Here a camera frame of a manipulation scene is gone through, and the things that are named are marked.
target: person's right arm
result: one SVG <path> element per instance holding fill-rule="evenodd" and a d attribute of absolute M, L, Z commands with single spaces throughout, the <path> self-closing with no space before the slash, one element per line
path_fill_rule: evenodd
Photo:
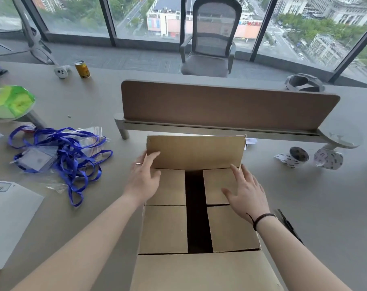
<path fill-rule="evenodd" d="M 266 194 L 244 165 L 241 170 L 234 165 L 231 169 L 238 182 L 238 194 L 226 188 L 222 191 L 232 209 L 252 224 L 260 215 L 270 213 Z M 261 219 L 257 231 L 289 291 L 351 291 L 275 217 Z"/>

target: hand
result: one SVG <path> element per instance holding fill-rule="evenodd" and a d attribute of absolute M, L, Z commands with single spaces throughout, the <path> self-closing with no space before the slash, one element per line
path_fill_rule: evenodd
<path fill-rule="evenodd" d="M 131 166 L 131 174 L 124 188 L 123 196 L 133 198 L 137 206 L 149 200 L 158 189 L 161 171 L 154 172 L 153 176 L 150 173 L 152 162 L 158 155 L 160 152 L 147 155 L 145 151 Z"/>
<path fill-rule="evenodd" d="M 266 193 L 258 180 L 241 165 L 241 170 L 231 164 L 231 170 L 238 182 L 238 194 L 234 195 L 226 188 L 221 188 L 232 209 L 245 220 L 254 223 L 260 215 L 270 213 Z"/>

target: clear tape roll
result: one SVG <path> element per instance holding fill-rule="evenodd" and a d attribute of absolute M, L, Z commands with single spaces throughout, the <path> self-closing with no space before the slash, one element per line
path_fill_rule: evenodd
<path fill-rule="evenodd" d="M 274 156 L 289 168 L 298 168 L 309 160 L 309 155 L 300 147 L 291 147 L 289 153 Z"/>
<path fill-rule="evenodd" d="M 328 170 L 338 170 L 343 162 L 343 155 L 334 150 L 321 148 L 314 154 L 315 165 Z"/>

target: glass window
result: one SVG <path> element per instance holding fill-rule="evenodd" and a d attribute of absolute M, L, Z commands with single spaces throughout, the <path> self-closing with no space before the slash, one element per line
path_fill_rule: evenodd
<path fill-rule="evenodd" d="M 181 0 L 108 0 L 118 38 L 180 41 Z"/>
<path fill-rule="evenodd" d="M 12 0 L 0 0 L 0 31 L 21 29 L 21 21 Z"/>
<path fill-rule="evenodd" d="M 332 71 L 366 30 L 367 0 L 278 0 L 258 53 Z"/>
<path fill-rule="evenodd" d="M 190 16 L 190 21 L 186 21 L 186 36 L 193 32 L 192 11 L 195 1 L 186 0 L 187 16 Z M 235 32 L 234 42 L 239 50 L 250 51 L 258 36 L 270 0 L 238 0 L 238 2 L 242 6 L 242 13 Z"/>
<path fill-rule="evenodd" d="M 52 33 L 108 36 L 99 0 L 32 0 Z"/>
<path fill-rule="evenodd" d="M 367 83 L 367 46 L 365 46 L 341 75 Z"/>

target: person's left hand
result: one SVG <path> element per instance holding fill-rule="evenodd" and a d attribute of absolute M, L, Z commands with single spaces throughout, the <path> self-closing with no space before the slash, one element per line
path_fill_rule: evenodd
<path fill-rule="evenodd" d="M 154 172 L 153 176 L 150 173 L 152 162 L 158 155 L 160 152 L 147 155 L 147 151 L 144 151 L 131 165 L 131 174 L 124 188 L 123 196 L 133 198 L 137 206 L 149 200 L 158 189 L 161 171 Z"/>

